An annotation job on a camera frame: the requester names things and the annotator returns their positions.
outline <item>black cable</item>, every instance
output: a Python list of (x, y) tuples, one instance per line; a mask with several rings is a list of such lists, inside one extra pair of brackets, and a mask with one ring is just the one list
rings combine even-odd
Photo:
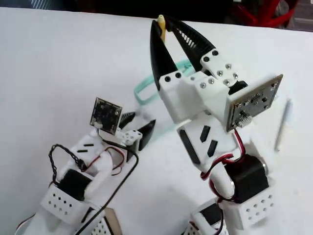
[(132, 167), (132, 169), (127, 173), (127, 175), (124, 177), (124, 179), (122, 180), (122, 182), (117, 186), (117, 188), (115, 189), (115, 191), (112, 193), (111, 197), (107, 200), (107, 202), (103, 205), (103, 207), (101, 207), (98, 212), (96, 214), (93, 215), (93, 217), (90, 218), (90, 220), (88, 220), (84, 225), (83, 227), (81, 227), (74, 235), (79, 235), (82, 233), (82, 231), (84, 231), (84, 229), (107, 207), (107, 205), (111, 202), (111, 200), (114, 198), (114, 196), (116, 195), (116, 193), (118, 192), (118, 190), (122, 187), (122, 185), (124, 184), (124, 182), (127, 180), (127, 178), (131, 175), (131, 173), (134, 171), (134, 169), (136, 168), (136, 166), (138, 165), (138, 162), (139, 162), (139, 157), (138, 155), (136, 154), (135, 151), (133, 151), (132, 149), (128, 148), (128, 147), (125, 147), (125, 146), (122, 146), (120, 144), (117, 144), (117, 143), (114, 143), (112, 141), (107, 141), (105, 139), (103, 139), (100, 134), (99, 134), (99, 130), (96, 129), (97, 131), (97, 134), (98, 136), (102, 139), (102, 141), (104, 143), (107, 143), (109, 145), (113, 145), (115, 147), (118, 147), (118, 148), (122, 148), (122, 149), (125, 149), (127, 151), (130, 151), (135, 157), (136, 157), (136, 162), (134, 164), (134, 166)]
[(79, 159), (75, 154), (73, 154), (68, 148), (65, 148), (63, 145), (61, 144), (54, 144), (52, 147), (51, 147), (51, 150), (49, 152), (49, 159), (50, 159), (50, 162), (51, 162), (51, 166), (52, 166), (52, 171), (53, 171), (53, 175), (52, 175), (52, 181), (55, 185), (58, 185), (59, 183), (57, 182), (57, 167), (55, 166), (54, 164), (54, 160), (53, 160), (53, 157), (52, 157), (52, 153), (53, 151), (57, 148), (61, 148), (63, 149), (66, 153), (68, 153), (75, 161), (75, 163), (78, 165), (78, 168), (81, 169), (81, 170), (84, 170), (86, 168), (86, 164), (84, 163), (83, 160)]

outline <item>screw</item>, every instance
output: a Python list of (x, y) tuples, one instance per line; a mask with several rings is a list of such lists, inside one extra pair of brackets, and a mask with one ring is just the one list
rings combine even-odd
[(227, 79), (225, 79), (224, 80), (224, 84), (228, 86), (229, 85), (229, 81)]
[(213, 78), (209, 78), (208, 82), (209, 82), (209, 84), (213, 84), (214, 83), (214, 79)]
[(223, 71), (222, 71), (222, 70), (218, 70), (218, 71), (217, 71), (217, 75), (220, 76), (220, 77), (222, 77), (222, 76), (223, 76)]
[(201, 83), (200, 83), (200, 87), (203, 89), (203, 88), (206, 87), (206, 84), (205, 84), (204, 82), (201, 82)]

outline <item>white table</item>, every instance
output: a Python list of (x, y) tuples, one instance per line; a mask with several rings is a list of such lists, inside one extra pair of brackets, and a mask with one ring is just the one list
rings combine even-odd
[[(150, 25), (150, 19), (0, 8), (1, 234), (12, 234), (37, 210), (52, 177), (51, 145), (71, 147), (90, 130), (95, 97), (124, 111), (136, 107), (133, 88), (151, 74)], [(313, 34), (190, 25), (242, 65), (248, 83), (270, 72), (284, 74), (280, 93), (294, 100), (298, 122), (277, 157), (277, 212), (282, 234), (310, 234)], [(167, 45), (176, 61), (185, 58), (172, 37)], [(265, 130), (274, 119), (262, 117), (257, 121), (272, 144), (277, 123)], [(110, 207), (126, 235), (174, 235), (212, 196), (172, 131), (140, 153), (138, 168)]]

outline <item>white pen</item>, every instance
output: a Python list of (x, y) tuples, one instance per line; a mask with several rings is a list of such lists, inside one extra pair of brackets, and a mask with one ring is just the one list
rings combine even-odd
[(290, 122), (291, 120), (291, 115), (292, 115), (292, 101), (291, 99), (288, 99), (287, 100), (287, 103), (286, 103), (286, 106), (285, 106), (285, 110), (284, 110), (284, 113), (283, 113), (283, 117), (282, 117), (282, 120), (281, 120), (281, 123), (280, 123), (280, 127), (279, 127), (279, 130), (278, 130), (278, 133), (277, 133), (277, 138), (276, 138), (276, 143), (275, 143), (275, 151), (280, 151), (280, 146), (281, 146), (281, 143), (282, 143), (282, 140), (284, 138), (284, 133), (285, 133), (285, 129), (286, 129), (286, 124), (288, 122)]

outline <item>yellow object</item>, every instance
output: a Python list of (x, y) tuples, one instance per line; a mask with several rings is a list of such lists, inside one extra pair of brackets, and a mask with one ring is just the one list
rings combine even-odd
[(166, 28), (165, 28), (165, 18), (163, 15), (158, 16), (157, 23), (160, 26), (160, 28), (162, 29), (161, 39), (165, 43)]

